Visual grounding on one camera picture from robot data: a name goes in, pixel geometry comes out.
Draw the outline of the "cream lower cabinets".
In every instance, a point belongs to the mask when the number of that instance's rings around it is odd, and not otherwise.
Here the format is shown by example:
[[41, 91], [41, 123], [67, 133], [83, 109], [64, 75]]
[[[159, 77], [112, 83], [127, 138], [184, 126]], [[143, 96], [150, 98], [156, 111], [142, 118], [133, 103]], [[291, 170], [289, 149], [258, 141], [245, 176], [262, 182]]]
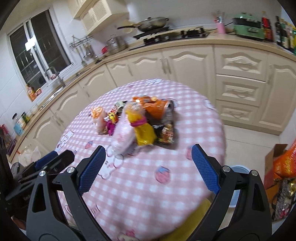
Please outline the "cream lower cabinets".
[[46, 152], [83, 107], [127, 83], [162, 78], [206, 96], [224, 123], [272, 134], [284, 131], [295, 111], [295, 56], [273, 44], [216, 40], [150, 46], [108, 57], [67, 83], [16, 139]]

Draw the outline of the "cream cabinets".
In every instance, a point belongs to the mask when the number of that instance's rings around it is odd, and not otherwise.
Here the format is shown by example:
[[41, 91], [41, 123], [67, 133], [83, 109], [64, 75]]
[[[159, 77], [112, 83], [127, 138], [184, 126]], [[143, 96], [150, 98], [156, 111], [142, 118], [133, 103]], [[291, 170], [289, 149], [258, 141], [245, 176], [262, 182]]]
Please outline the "cream cabinets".
[[87, 35], [103, 30], [128, 14], [125, 1], [69, 0], [67, 5], [73, 18], [81, 21]]
[[284, 131], [295, 111], [295, 56], [273, 44], [216, 40], [150, 46], [108, 57], [67, 83], [16, 139], [46, 152], [83, 107], [127, 83], [162, 78], [206, 96], [224, 123], [272, 134]]

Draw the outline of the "yellow snack wrapper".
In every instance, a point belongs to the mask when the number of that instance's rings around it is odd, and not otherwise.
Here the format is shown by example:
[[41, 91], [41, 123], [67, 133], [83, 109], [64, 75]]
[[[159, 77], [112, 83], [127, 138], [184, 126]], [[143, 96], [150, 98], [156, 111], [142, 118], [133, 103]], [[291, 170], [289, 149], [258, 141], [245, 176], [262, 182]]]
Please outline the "yellow snack wrapper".
[[135, 132], [138, 146], [153, 145], [157, 139], [153, 127], [147, 122], [145, 113], [140, 109], [128, 109], [127, 119]]

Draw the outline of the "red white snack wrapper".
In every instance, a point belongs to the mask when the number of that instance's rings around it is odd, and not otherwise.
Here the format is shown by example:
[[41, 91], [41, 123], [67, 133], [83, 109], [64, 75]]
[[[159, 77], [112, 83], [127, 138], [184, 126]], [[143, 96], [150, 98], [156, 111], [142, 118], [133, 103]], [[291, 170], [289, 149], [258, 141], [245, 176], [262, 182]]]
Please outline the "red white snack wrapper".
[[126, 100], [125, 101], [117, 101], [114, 105], [114, 108], [113, 108], [114, 113], [121, 114], [126, 103], [127, 103]]

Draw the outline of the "dark vinegar bottle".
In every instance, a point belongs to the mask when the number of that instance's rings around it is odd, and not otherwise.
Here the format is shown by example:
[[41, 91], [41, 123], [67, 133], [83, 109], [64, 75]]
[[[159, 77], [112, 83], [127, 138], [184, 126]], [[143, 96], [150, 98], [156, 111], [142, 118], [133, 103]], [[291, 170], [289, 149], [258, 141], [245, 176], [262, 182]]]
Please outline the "dark vinegar bottle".
[[275, 22], [275, 38], [276, 38], [276, 43], [279, 46], [282, 46], [280, 18], [279, 18], [279, 16], [276, 16], [275, 18], [276, 18], [276, 22]]

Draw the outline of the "orange crushed soda can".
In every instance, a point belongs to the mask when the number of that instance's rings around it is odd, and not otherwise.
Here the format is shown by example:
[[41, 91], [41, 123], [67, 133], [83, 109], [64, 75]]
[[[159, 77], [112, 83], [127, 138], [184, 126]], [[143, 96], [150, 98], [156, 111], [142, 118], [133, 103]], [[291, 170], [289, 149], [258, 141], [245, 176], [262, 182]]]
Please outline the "orange crushed soda can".
[[174, 102], [171, 99], [159, 99], [156, 96], [135, 96], [132, 100], [142, 105], [145, 111], [155, 120], [162, 120], [172, 115]]

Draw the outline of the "pink utensil holder cup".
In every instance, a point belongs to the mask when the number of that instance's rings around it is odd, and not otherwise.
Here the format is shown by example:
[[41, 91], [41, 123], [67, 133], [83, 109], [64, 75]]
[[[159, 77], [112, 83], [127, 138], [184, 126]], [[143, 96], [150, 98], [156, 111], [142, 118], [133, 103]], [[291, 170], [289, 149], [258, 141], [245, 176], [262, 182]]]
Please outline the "pink utensil holder cup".
[[225, 26], [224, 26], [223, 21], [216, 20], [216, 28], [217, 28], [217, 32], [219, 34], [226, 34], [226, 30], [225, 30]]

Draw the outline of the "orange white plastic bag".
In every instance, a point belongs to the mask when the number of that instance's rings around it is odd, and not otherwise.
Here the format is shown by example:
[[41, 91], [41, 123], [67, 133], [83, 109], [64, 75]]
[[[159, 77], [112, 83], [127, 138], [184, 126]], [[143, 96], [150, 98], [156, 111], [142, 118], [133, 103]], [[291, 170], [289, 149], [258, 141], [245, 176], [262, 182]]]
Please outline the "orange white plastic bag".
[[105, 109], [101, 106], [97, 106], [91, 109], [91, 117], [93, 124], [95, 125], [96, 131], [98, 134], [103, 133], [106, 127], [105, 118], [107, 117], [107, 113]]

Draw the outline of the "chrome kitchen faucet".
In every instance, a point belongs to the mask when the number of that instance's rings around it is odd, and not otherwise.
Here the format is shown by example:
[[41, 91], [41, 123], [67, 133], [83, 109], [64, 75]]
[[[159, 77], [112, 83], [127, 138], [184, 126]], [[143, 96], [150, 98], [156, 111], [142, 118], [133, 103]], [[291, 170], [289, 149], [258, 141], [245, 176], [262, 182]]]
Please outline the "chrome kitchen faucet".
[[60, 76], [60, 72], [58, 72], [54, 66], [49, 67], [48, 69], [46, 69], [44, 71], [44, 74], [49, 78], [49, 80], [57, 79], [62, 87], [66, 86], [63, 78]]

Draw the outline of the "red soy sauce bottle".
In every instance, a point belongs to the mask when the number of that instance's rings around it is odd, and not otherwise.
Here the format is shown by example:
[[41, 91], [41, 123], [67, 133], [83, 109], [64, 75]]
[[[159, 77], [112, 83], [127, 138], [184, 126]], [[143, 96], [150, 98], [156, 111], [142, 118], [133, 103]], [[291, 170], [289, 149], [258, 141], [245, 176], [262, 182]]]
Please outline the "red soy sauce bottle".
[[264, 39], [266, 41], [273, 42], [273, 31], [270, 20], [266, 15], [266, 11], [262, 11], [261, 24], [264, 32]]

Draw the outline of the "green yellow oil bottle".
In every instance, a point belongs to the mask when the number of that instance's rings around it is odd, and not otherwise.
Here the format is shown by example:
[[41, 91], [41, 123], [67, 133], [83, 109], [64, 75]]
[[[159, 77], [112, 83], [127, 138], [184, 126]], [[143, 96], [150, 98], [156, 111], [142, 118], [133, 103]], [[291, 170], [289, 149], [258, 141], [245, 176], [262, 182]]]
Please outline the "green yellow oil bottle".
[[295, 26], [291, 25], [291, 34], [290, 34], [290, 47], [291, 47], [291, 51], [293, 52], [293, 54], [295, 55], [295, 45], [296, 45], [296, 39], [295, 39], [295, 35], [296, 35], [296, 29]]

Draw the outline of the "purple yellow candy wrapper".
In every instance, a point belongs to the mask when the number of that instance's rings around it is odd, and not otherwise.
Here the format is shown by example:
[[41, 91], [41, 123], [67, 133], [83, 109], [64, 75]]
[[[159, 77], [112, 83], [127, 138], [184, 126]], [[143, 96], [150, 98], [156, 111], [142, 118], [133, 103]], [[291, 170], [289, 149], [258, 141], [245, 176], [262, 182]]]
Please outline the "purple yellow candy wrapper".
[[108, 115], [104, 118], [104, 121], [106, 122], [106, 126], [104, 128], [104, 133], [108, 134], [109, 136], [112, 136], [116, 127], [116, 124], [118, 122], [118, 116], [115, 112], [109, 112]]

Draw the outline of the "black snack wrapper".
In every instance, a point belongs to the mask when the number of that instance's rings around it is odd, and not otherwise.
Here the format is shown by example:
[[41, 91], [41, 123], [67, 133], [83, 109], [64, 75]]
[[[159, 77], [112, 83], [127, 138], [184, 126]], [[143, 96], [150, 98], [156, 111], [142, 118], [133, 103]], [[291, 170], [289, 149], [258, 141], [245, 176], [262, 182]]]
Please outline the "black snack wrapper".
[[152, 125], [154, 133], [157, 136], [157, 143], [161, 145], [170, 145], [174, 142], [174, 124], [173, 122]]

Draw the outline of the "pink plastic bag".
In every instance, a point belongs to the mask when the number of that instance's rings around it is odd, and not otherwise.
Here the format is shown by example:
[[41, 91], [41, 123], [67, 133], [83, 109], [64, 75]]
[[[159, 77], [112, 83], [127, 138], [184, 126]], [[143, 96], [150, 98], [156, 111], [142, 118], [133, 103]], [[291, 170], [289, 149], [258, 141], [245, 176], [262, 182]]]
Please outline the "pink plastic bag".
[[135, 155], [140, 149], [136, 130], [147, 122], [145, 111], [139, 102], [129, 101], [123, 108], [111, 140], [115, 155]]

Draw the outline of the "patterned shopping bag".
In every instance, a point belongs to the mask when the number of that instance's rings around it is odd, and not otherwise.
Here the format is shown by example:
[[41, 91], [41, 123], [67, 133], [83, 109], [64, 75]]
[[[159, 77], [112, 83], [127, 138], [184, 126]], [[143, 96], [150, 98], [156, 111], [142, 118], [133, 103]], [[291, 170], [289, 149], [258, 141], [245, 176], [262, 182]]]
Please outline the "patterned shopping bag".
[[278, 191], [271, 202], [271, 220], [278, 221], [287, 218], [295, 204], [295, 178], [280, 180]]

